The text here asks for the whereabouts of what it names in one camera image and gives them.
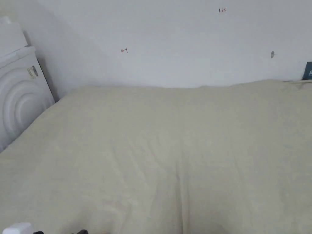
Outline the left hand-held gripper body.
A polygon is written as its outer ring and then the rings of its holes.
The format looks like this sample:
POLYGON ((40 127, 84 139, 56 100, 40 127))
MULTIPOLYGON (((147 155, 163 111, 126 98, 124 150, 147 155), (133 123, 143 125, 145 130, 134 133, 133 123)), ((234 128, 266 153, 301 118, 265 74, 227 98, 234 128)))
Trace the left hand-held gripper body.
POLYGON ((18 222, 6 227, 2 234, 44 234, 43 231, 34 231, 32 225, 28 222, 18 222))

